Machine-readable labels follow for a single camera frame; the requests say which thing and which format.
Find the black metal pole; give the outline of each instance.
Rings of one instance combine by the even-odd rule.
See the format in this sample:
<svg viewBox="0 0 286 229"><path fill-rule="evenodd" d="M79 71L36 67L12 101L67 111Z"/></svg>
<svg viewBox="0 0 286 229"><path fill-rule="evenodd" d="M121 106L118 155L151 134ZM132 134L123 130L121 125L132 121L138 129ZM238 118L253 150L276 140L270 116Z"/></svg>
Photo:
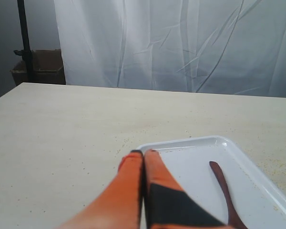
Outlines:
<svg viewBox="0 0 286 229"><path fill-rule="evenodd" d="M33 68L33 54L30 47L24 0L17 0L17 2L18 2L19 19L21 25L22 41L23 41L23 50L21 51L15 50L14 53L18 56L22 56L22 59L25 61L26 64L28 80L29 82L33 83L35 80L34 68Z"/></svg>

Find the brown box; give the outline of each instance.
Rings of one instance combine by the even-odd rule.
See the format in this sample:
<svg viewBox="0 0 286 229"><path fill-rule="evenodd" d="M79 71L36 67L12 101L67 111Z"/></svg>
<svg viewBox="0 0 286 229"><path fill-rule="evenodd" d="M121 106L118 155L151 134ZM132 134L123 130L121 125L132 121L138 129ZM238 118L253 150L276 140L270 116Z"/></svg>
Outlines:
<svg viewBox="0 0 286 229"><path fill-rule="evenodd" d="M35 83L66 84L61 50L33 51ZM15 84L28 82L25 62L19 62L11 70Z"/></svg>

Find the curtain fold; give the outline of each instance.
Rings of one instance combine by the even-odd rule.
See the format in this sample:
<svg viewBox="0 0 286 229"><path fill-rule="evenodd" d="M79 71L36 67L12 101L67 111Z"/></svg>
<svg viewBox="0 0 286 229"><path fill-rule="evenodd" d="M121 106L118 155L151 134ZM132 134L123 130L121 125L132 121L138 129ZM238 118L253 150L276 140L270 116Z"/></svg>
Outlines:
<svg viewBox="0 0 286 229"><path fill-rule="evenodd" d="M286 97L286 0L54 0L68 84Z"/></svg>

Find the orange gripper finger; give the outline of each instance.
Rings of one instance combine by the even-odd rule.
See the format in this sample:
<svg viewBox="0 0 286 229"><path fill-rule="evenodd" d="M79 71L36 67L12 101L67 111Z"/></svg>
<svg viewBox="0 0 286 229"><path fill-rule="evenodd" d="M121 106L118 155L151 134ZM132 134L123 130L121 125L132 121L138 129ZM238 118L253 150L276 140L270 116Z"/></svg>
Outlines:
<svg viewBox="0 0 286 229"><path fill-rule="evenodd" d="M149 229L231 229L197 205L176 182L160 154L148 150L144 156Z"/></svg>
<svg viewBox="0 0 286 229"><path fill-rule="evenodd" d="M86 209L58 229L138 229L141 220L143 155L124 157L117 176Z"/></svg>

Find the tray rim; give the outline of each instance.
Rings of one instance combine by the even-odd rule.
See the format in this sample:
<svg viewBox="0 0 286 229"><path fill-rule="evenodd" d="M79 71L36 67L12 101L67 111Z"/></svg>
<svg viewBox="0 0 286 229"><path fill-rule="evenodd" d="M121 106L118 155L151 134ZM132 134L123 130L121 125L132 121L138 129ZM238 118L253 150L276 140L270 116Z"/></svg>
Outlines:
<svg viewBox="0 0 286 229"><path fill-rule="evenodd" d="M137 147L137 149L142 150L143 148L147 148L150 146L160 146L160 145L167 145L167 144L174 144L174 143L181 143L181 142L194 142L194 141L206 140L206 139L212 139L212 138L220 139L222 142L226 142L232 147L238 149L239 151L238 157L241 157L242 166L250 170L250 173L248 175L251 178L253 178L252 173L255 174L255 178L253 179L255 183L259 184L258 186L260 189L264 188L264 191L268 194L268 197L271 197L272 200L276 203L276 205L286 215L286 195L266 176L265 173L262 172L262 170L247 156L247 154L234 141L232 141L231 139L227 137L220 136L220 135L211 135L211 136L204 136L204 137L147 143L147 144L143 144Z"/></svg>

